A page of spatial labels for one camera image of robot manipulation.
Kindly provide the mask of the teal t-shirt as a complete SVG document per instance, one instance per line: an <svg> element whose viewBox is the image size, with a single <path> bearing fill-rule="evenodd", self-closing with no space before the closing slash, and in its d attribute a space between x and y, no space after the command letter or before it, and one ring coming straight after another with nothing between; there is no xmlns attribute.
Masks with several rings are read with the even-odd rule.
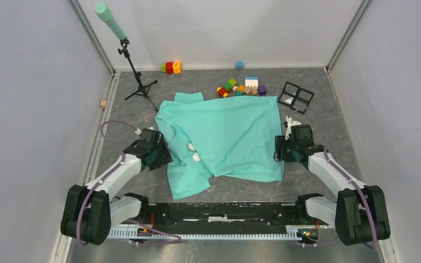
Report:
<svg viewBox="0 0 421 263"><path fill-rule="evenodd" d="M167 177L175 200L207 190L213 176L283 179L285 166L274 160L274 139L282 133L274 96L205 100L202 93L176 93L160 105L155 121L172 154ZM192 159L195 152L200 162Z"/></svg>

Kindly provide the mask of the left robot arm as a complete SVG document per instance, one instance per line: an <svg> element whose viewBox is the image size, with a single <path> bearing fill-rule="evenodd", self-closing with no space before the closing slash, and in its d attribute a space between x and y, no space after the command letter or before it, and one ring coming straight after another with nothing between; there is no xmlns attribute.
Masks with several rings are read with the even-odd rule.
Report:
<svg viewBox="0 0 421 263"><path fill-rule="evenodd" d="M126 193L119 200L115 197L143 170L154 170L171 161L163 134L143 129L139 138L120 152L107 171L85 185L73 185L68 190L60 233L82 244L100 245L113 227L130 219L146 222L150 217L146 196Z"/></svg>

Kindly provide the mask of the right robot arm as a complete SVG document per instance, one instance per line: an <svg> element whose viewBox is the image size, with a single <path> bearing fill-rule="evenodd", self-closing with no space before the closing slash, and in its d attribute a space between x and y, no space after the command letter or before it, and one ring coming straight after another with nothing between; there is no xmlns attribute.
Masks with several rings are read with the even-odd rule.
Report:
<svg viewBox="0 0 421 263"><path fill-rule="evenodd" d="M391 228L383 190L368 186L352 176L323 145L314 142L312 128L298 121L285 121L285 135L275 137L274 160L297 162L315 174L335 195L330 201L319 193L305 194L295 203L295 218L302 224L314 218L337 232L344 245L369 244L391 236Z"/></svg>

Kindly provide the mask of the yellow landscape brooch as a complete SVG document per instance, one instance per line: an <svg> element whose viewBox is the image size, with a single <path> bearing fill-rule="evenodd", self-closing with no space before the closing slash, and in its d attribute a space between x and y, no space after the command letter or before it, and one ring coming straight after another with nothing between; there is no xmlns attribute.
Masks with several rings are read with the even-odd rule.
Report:
<svg viewBox="0 0 421 263"><path fill-rule="evenodd" d="M201 158L200 158L200 156L199 156L199 154L198 154L197 152L193 153L193 155L192 155L192 159L193 159L195 162L200 162L200 161L201 161Z"/></svg>

